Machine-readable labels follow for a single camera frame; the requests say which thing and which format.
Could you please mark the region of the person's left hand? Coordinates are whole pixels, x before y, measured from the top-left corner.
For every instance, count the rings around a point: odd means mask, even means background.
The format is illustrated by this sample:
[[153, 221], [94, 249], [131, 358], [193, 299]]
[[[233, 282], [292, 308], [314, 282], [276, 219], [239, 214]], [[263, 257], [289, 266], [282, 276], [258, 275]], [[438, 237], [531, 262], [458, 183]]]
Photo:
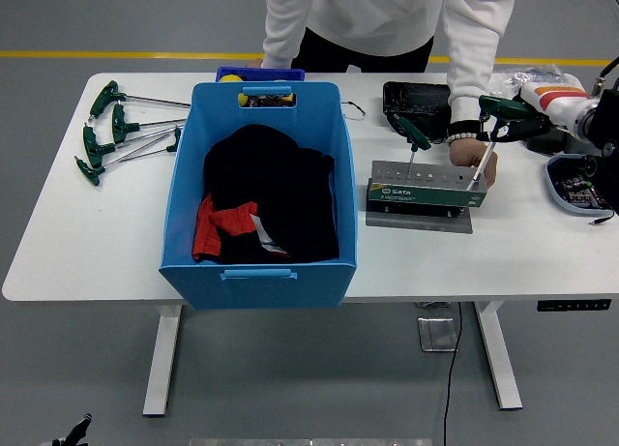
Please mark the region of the person's left hand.
[[[450, 161], [456, 166], [478, 166], [486, 152], [486, 144], [475, 138], [463, 138], [453, 141], [450, 145]], [[498, 156], [490, 155], [486, 164], [486, 185], [490, 188], [496, 179]]]

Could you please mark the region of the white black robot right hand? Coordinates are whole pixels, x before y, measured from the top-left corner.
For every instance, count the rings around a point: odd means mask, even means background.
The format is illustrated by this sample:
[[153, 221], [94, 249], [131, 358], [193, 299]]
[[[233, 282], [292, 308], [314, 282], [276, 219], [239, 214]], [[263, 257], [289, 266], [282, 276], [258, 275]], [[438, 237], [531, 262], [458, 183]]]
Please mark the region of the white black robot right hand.
[[586, 141], [599, 104], [580, 87], [562, 83], [526, 82], [513, 99], [481, 96], [482, 113], [496, 118], [491, 142], [514, 142], [556, 129]]

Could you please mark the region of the black white robot left hand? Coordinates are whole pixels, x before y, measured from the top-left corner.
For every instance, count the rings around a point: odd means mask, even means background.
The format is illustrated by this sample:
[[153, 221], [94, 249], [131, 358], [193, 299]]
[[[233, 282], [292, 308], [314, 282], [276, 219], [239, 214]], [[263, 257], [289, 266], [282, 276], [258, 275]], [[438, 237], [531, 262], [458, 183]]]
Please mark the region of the black white robot left hand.
[[81, 420], [63, 437], [51, 441], [51, 446], [77, 446], [82, 445], [81, 440], [86, 436], [92, 422], [92, 415], [86, 413]]

